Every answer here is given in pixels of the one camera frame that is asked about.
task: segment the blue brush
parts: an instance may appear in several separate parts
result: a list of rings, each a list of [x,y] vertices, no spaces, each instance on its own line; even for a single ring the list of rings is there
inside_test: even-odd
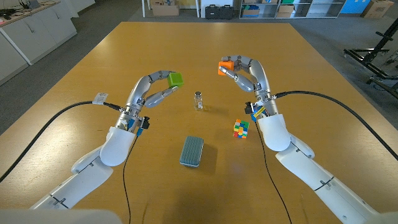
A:
[[[203,143],[202,138],[187,136],[184,147],[182,148],[180,163],[184,166],[198,167]]]

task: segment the white label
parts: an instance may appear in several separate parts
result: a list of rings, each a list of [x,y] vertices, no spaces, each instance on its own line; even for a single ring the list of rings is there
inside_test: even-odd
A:
[[[108,97],[107,93],[98,93],[94,98],[93,104],[103,105],[106,97]]]

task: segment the robot finger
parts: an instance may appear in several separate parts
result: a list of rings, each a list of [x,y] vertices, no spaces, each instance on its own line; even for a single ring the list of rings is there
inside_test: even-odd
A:
[[[152,83],[156,82],[157,80],[167,78],[170,75],[170,73],[173,73],[173,71],[160,70],[160,71],[154,72],[154,73],[148,75],[151,79],[150,83],[152,84]]]

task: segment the storage box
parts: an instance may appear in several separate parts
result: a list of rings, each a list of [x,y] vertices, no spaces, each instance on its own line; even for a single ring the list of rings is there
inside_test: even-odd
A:
[[[276,17],[289,18],[292,15],[293,11],[294,11],[294,5],[280,5]]]
[[[242,17],[257,17],[259,13],[260,9],[243,9]]]
[[[232,19],[234,16],[234,7],[225,5],[220,7],[220,19]]]
[[[211,4],[205,8],[206,19],[219,19],[220,18],[220,7]]]
[[[180,8],[178,6],[152,6],[154,16],[178,16]]]
[[[278,0],[262,0],[261,3],[265,4],[265,3],[273,3],[273,4],[277,4]]]
[[[381,18],[394,3],[392,1],[371,0],[362,12],[363,18]]]
[[[152,6],[162,6],[163,5],[163,0],[150,0],[150,4]]]

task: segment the white cabinet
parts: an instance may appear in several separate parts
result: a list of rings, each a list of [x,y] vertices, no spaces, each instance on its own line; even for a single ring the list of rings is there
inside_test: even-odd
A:
[[[28,65],[6,38],[0,34],[0,85],[25,69]]]
[[[41,20],[33,14],[1,28],[14,47],[33,64],[55,49],[56,43]]]
[[[64,2],[0,28],[5,38],[32,65],[77,34]]]
[[[41,20],[58,46],[76,34],[69,12],[62,3],[40,11],[35,16]]]

